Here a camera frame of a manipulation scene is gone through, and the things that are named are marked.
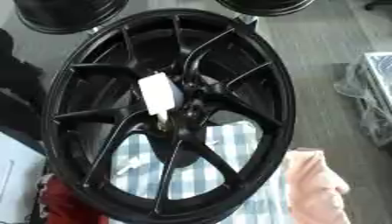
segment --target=black fabric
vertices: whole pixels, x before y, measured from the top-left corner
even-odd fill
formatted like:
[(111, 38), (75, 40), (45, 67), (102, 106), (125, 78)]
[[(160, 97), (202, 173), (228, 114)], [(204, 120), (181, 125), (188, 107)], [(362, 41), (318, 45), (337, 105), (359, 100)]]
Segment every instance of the black fabric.
[(12, 37), (0, 29), (0, 125), (24, 132), (34, 139), (40, 136), (40, 113), (45, 90), (39, 82), (42, 71), (12, 56)]

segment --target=wheel spoke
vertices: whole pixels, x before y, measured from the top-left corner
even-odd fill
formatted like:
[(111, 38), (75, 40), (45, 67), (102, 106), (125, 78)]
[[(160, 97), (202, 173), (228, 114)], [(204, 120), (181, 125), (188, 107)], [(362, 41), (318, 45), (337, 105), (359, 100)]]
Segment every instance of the wheel spoke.
[(124, 110), (126, 108), (90, 109), (56, 115), (53, 119), (67, 123), (115, 123), (124, 114)]
[(98, 155), (89, 169), (86, 177), (83, 179), (83, 186), (89, 187), (92, 180), (102, 180), (105, 167), (110, 160), (112, 154), (116, 151), (123, 139), (132, 134), (143, 134), (145, 126), (140, 122), (135, 122), (140, 116), (147, 116), (145, 109), (140, 109), (136, 105), (133, 111), (129, 111), (129, 115), (115, 124), (110, 133), (106, 137), (102, 147), (98, 151)]
[(72, 69), (82, 78), (86, 79), (89, 75), (104, 74), (108, 77), (119, 78), (128, 77), (137, 80), (140, 77), (131, 68), (112, 64), (73, 64)]
[(275, 131), (282, 126), (282, 123), (277, 119), (271, 115), (266, 115), (261, 111), (254, 110), (234, 94), (224, 94), (216, 99), (221, 103), (223, 109), (255, 120), (266, 133)]
[(174, 35), (178, 45), (178, 51), (180, 54), (186, 53), (186, 49), (184, 48), (184, 41), (182, 39), (182, 34), (181, 34), (181, 24), (178, 16), (175, 16), (173, 18), (173, 26), (174, 26)]
[(137, 61), (135, 47), (132, 45), (132, 42), (130, 42), (130, 35), (125, 28), (122, 28), (122, 36), (124, 38), (125, 47), (127, 48), (128, 63), (134, 64)]
[(227, 186), (240, 186), (242, 179), (240, 175), (229, 165), (221, 156), (202, 143), (195, 135), (189, 135), (184, 139), (185, 143), (190, 144), (201, 157), (213, 165), (223, 175)]
[(269, 66), (270, 62), (266, 62), (260, 66), (257, 66), (253, 69), (251, 69), (250, 71), (243, 73), (241, 75), (239, 75), (238, 77), (236, 77), (235, 79), (232, 79), (231, 81), (229, 81), (227, 83), (227, 89), (235, 89), (236, 87), (240, 86), (242, 83), (246, 82), (246, 80), (248, 80), (249, 78), (258, 75), (260, 70), (264, 69), (265, 67)]
[(184, 83), (188, 83), (189, 81), (193, 80), (192, 74), (195, 74), (195, 70), (198, 69), (199, 63), (204, 58), (204, 56), (212, 49), (213, 45), (218, 43), (219, 40), (229, 37), (234, 31), (235, 29), (229, 29), (227, 31), (224, 31), (215, 38), (212, 38), (206, 43), (197, 47), (188, 55), (184, 64)]
[(157, 197), (155, 198), (154, 210), (152, 211), (152, 214), (161, 214), (165, 202), (169, 199), (169, 186), (172, 181), (172, 176), (178, 160), (178, 153), (181, 144), (182, 142), (178, 141), (176, 145), (174, 145), (175, 149), (173, 153), (164, 163), (164, 170), (159, 182), (159, 188), (157, 190)]

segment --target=wheel rim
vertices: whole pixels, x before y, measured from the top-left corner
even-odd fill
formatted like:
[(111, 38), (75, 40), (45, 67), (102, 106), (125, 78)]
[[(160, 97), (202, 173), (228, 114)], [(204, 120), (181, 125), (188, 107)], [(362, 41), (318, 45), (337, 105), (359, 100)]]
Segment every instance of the wheel rim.
[[(149, 57), (144, 58), (138, 49), (142, 47), (145, 51), (146, 45), (150, 45), (157, 50), (147, 52), (162, 52), (159, 47), (164, 46), (157, 41), (167, 41), (166, 46), (176, 48), (169, 44), (172, 43), (177, 48), (171, 59), (170, 55), (164, 54), (150, 63)], [(216, 76), (214, 78), (219, 82), (211, 85), (200, 78), (200, 73), (203, 77), (213, 76), (205, 74), (206, 70), (213, 70), (206, 64), (223, 56), (219, 50), (222, 45), (223, 49), (228, 45), (239, 46), (245, 62), (240, 69), (242, 71), (227, 69), (224, 77), (230, 79), (220, 80), (222, 77)], [(114, 61), (108, 57), (116, 49), (113, 46), (123, 49), (123, 53), (115, 54), (121, 57)], [(155, 118), (146, 114), (140, 94), (133, 91), (137, 89), (137, 79), (154, 71), (169, 74), (187, 98), (183, 107), (171, 112), (171, 128), (165, 133), (156, 128)], [(263, 78), (260, 79), (257, 74), (263, 75)], [(249, 83), (255, 80), (268, 80), (270, 85), (270, 95), (275, 100), (268, 113), (250, 107), (232, 92), (242, 83), (256, 89), (257, 86)], [(105, 91), (97, 84), (111, 81), (115, 84)], [(113, 99), (120, 98), (128, 89), (133, 91), (130, 94), (133, 101), (129, 105), (121, 109), (108, 108)], [(102, 95), (111, 97), (108, 100)], [(200, 108), (200, 102), (201, 110), (198, 112), (195, 108)], [(205, 127), (207, 118), (222, 108), (245, 114), (266, 133), (239, 173), (194, 137), (196, 129)], [(245, 24), (200, 10), (157, 10), (110, 25), (69, 58), (52, 84), (43, 126), (54, 172), (88, 204), (121, 221), (205, 223), (219, 221), (231, 214), (268, 179), (291, 141), (294, 120), (294, 93), (283, 63), (272, 48)], [(99, 156), (92, 162), (81, 153), (78, 132), (81, 123), (112, 123), (114, 127), (110, 132), (119, 134), (106, 138), (99, 149)], [(217, 167), (225, 177), (224, 185), (190, 199), (167, 199), (170, 176), (176, 167), (170, 164), (178, 161), (173, 157), (175, 159), (164, 166), (157, 199), (143, 199), (120, 191), (108, 181), (105, 172), (107, 161), (125, 137), (137, 133), (164, 139), (171, 146), (168, 147), (171, 148), (171, 156), (185, 147), (173, 145), (179, 145), (179, 142), (186, 144), (188, 151), (195, 152)]]
[(37, 32), (69, 34), (92, 29), (117, 15), (128, 0), (15, 1), (17, 15)]
[(232, 11), (260, 17), (277, 17), (301, 11), (309, 6), (314, 0), (217, 1)]

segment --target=red object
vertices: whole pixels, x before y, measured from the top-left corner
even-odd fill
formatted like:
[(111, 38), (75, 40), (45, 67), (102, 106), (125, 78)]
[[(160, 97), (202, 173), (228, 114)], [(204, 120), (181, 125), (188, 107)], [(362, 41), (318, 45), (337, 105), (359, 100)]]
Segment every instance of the red object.
[(101, 213), (74, 197), (72, 191), (56, 177), (46, 184), (40, 202), (47, 206), (48, 224), (106, 224)]

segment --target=gray floor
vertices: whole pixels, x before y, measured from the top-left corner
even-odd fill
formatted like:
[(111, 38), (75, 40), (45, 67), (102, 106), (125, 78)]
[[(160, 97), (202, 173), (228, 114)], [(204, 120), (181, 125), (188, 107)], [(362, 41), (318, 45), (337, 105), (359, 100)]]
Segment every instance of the gray floor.
[[(352, 103), (333, 90), (345, 64), (364, 52), (392, 51), (392, 7), (364, 11), (365, 0), (317, 0), (286, 17), (262, 18), (259, 32), (281, 54), (297, 91), (297, 130), (293, 146), (325, 149), (330, 166), (353, 188), (346, 210), (355, 224), (392, 223), (392, 159), (359, 131)], [(187, 7), (228, 16), (213, 0), (131, 1), (123, 16), (146, 9)], [(49, 36), (27, 30), (0, 3), (0, 26), (15, 38), (15, 54), (43, 67), (50, 83), (66, 56), (87, 34)]]

